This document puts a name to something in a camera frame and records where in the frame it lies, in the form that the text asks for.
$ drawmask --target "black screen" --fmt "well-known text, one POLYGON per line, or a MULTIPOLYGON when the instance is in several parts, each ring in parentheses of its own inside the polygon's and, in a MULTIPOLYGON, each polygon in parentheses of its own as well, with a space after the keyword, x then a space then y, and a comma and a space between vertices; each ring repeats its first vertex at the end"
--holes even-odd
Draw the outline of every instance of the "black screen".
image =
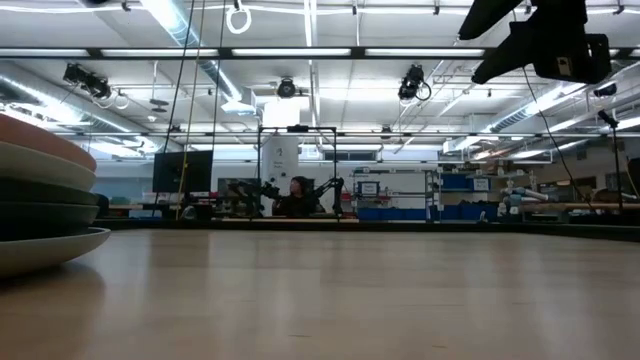
MULTIPOLYGON (((183 152, 156 154, 153 162, 153 192, 177 193, 180 188, 183 152)), ((187 167, 182 192, 211 190, 212 151, 187 152, 187 167)))

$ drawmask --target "plate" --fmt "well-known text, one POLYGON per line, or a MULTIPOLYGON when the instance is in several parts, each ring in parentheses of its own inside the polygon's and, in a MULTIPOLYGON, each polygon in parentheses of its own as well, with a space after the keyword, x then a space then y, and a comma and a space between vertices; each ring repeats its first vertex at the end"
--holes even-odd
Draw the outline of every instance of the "plate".
POLYGON ((0 141, 0 177, 89 191, 95 174, 78 164, 24 146, 0 141))
POLYGON ((45 129, 0 114, 0 141, 57 156, 96 171, 96 160, 76 144, 45 129))
POLYGON ((0 242, 0 278, 67 262, 102 245, 110 233, 88 228, 66 236, 0 242))
POLYGON ((28 202, 0 202, 0 242, 47 231, 85 228, 93 223, 97 206, 28 202))
POLYGON ((0 202, 37 202, 55 204, 98 204, 98 195, 64 186, 35 181, 0 178, 0 202))

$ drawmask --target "woman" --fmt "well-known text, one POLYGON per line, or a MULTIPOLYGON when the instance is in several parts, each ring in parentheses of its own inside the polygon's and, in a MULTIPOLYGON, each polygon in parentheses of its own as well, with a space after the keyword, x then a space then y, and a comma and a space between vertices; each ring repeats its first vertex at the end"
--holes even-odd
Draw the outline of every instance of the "woman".
POLYGON ((309 181, 304 176, 291 179, 290 194, 274 203, 273 215, 302 218, 318 212, 320 203, 315 196, 308 194, 308 185, 309 181))

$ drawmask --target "table surface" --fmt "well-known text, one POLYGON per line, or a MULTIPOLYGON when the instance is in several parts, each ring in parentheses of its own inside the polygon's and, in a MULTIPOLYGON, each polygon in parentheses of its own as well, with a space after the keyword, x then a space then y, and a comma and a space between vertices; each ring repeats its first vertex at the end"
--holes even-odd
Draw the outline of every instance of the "table surface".
POLYGON ((640 247, 542 235, 135 230, 0 284, 22 359, 637 359, 640 247))

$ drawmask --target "dark hair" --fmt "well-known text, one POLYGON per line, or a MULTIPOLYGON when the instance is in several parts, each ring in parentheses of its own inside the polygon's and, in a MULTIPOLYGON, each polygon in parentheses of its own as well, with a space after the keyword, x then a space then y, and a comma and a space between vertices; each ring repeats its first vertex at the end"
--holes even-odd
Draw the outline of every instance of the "dark hair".
POLYGON ((298 184, 300 184, 300 192, 303 194, 307 193, 307 189, 309 187, 309 180, 307 180, 306 177, 304 176, 294 176, 291 181, 296 181, 298 184))

